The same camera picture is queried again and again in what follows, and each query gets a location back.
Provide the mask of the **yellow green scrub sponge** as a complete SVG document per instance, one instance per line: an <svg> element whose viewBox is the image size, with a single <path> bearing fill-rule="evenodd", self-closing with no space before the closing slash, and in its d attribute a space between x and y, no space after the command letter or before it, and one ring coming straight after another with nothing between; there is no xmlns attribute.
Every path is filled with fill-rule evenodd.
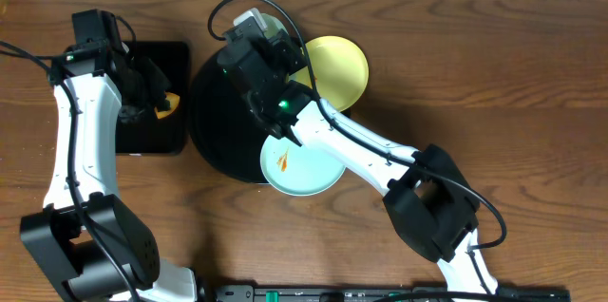
<svg viewBox="0 0 608 302"><path fill-rule="evenodd" d="M181 97L172 92L166 92L164 99L154 107L158 120L171 116L179 107Z"/></svg>

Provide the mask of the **mint green plate with stain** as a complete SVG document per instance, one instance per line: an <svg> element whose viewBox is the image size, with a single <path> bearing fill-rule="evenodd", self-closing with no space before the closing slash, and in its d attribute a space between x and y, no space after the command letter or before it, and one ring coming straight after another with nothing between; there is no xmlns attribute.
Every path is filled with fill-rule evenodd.
<svg viewBox="0 0 608 302"><path fill-rule="evenodd" d="M264 35L266 38L270 39L270 38L276 36L281 31L285 31L286 33L288 33L288 30L285 28L283 23L279 19L274 17L273 15L270 15L267 13L262 13L261 17L267 27L264 30Z"/></svg>

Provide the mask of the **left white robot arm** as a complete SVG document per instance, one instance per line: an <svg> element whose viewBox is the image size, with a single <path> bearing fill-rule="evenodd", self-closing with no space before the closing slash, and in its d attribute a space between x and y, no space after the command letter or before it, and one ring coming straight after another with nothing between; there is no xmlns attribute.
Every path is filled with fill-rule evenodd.
<svg viewBox="0 0 608 302"><path fill-rule="evenodd" d="M122 202L119 123L166 120L180 104L169 79L120 36L124 20L90 9L72 17L76 42L45 72L58 110L53 177L21 240L65 301L194 301L194 272L161 259L151 230Z"/></svg>

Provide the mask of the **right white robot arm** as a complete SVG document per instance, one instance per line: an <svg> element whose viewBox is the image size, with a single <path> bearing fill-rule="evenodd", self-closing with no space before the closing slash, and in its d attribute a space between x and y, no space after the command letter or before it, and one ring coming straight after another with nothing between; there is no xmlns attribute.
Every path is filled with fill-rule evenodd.
<svg viewBox="0 0 608 302"><path fill-rule="evenodd" d="M474 192L450 155L431 144L420 151L385 139L344 116L304 84L291 80L310 66L309 53L257 9L220 35L218 64L237 87L255 123L268 135L329 156L382 197L395 233L437 264L452 292L495 294L478 241Z"/></svg>

